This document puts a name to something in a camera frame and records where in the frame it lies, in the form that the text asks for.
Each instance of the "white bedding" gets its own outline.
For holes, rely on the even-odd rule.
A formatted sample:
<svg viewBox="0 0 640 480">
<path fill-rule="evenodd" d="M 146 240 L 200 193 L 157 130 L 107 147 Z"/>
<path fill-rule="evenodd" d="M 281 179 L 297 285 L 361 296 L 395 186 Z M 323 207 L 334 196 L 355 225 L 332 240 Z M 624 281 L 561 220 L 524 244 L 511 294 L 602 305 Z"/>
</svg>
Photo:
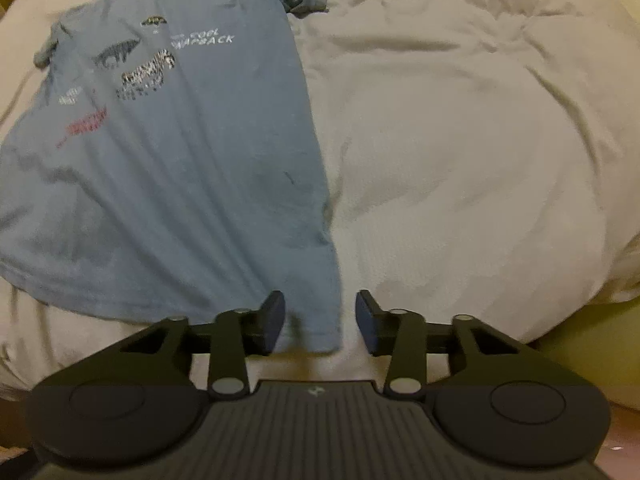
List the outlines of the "white bedding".
<svg viewBox="0 0 640 480">
<path fill-rule="evenodd" d="M 50 24 L 86 1 L 17 0 L 0 21 L 1 137 L 42 80 L 31 59 Z M 290 22 L 330 185 L 344 347 L 252 360 L 252 379 L 379 380 L 386 361 L 353 318 L 360 288 L 521 340 L 596 295 L 637 293 L 640 36 L 618 0 L 329 3 Z M 2 282 L 0 395 L 141 327 Z M 192 377 L 204 386 L 206 359 Z"/>
</svg>

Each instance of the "shirt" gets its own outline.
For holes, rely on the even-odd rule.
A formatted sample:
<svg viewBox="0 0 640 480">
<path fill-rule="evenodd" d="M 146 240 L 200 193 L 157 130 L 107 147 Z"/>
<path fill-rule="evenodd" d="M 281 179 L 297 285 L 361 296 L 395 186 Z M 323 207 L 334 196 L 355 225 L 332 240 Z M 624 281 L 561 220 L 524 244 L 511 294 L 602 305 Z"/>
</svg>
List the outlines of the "shirt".
<svg viewBox="0 0 640 480">
<path fill-rule="evenodd" d="M 98 0 L 0 150 L 0 274 L 91 316 L 211 322 L 281 290 L 278 349 L 339 346 L 326 176 L 286 12 L 326 0 Z"/>
</svg>

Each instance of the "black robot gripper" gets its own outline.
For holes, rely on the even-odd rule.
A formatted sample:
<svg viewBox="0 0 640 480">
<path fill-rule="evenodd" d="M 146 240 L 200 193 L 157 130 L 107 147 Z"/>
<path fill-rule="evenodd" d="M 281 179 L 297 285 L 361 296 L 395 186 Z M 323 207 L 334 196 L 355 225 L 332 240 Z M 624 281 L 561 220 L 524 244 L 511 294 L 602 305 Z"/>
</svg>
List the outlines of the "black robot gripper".
<svg viewBox="0 0 640 480">
<path fill-rule="evenodd" d="M 609 405 L 577 374 L 465 314 L 452 324 L 356 296 L 385 383 L 259 381 L 245 358 L 273 351 L 285 301 L 205 325 L 165 319 L 38 384 L 27 400 L 34 480 L 289 478 L 425 480 L 607 477 L 593 465 Z M 189 380 L 209 354 L 208 388 Z M 450 377 L 427 383 L 428 354 Z"/>
</svg>

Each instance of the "floor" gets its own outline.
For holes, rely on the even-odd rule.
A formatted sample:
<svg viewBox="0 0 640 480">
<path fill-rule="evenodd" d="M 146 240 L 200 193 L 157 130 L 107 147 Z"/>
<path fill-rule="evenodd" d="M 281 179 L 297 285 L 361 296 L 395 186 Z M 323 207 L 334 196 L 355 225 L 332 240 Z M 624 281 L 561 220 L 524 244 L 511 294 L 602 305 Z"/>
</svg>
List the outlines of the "floor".
<svg viewBox="0 0 640 480">
<path fill-rule="evenodd" d="M 611 427 L 596 464 L 612 480 L 640 479 L 640 412 L 612 406 Z"/>
</svg>

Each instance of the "red print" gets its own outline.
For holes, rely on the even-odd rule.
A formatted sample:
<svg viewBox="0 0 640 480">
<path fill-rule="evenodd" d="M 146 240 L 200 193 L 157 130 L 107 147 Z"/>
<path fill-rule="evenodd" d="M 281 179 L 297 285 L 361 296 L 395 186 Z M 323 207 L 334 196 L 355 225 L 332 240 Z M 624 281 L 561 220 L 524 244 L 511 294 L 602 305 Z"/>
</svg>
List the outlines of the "red print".
<svg viewBox="0 0 640 480">
<path fill-rule="evenodd" d="M 74 121 L 66 127 L 66 137 L 58 143 L 57 147 L 59 148 L 60 146 L 62 146 L 62 144 L 64 144 L 65 141 L 71 136 L 85 134 L 87 132 L 97 130 L 104 122 L 106 116 L 107 108 L 102 108 L 97 112 L 92 112 L 85 115 L 80 120 Z"/>
</svg>

